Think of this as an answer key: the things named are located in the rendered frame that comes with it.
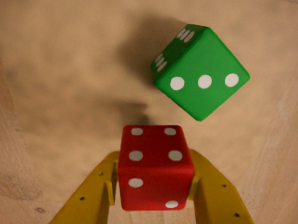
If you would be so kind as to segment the green die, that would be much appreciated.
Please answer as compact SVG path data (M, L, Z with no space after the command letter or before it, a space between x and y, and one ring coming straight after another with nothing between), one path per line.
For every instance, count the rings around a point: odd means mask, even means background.
M210 27L191 23L154 60L151 70L155 87L198 122L250 80Z

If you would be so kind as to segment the red die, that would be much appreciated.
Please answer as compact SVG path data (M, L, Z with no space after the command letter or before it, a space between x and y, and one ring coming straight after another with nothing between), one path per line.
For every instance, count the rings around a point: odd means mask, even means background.
M194 171L181 126L124 126L117 166L123 210L184 209Z

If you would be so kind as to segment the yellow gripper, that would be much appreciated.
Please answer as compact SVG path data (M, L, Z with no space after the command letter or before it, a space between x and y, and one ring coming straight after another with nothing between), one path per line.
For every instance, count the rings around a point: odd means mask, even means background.
M201 153L189 148L194 175L188 200L196 224L255 224L236 187ZM115 205L119 151L109 153L48 224L107 224Z

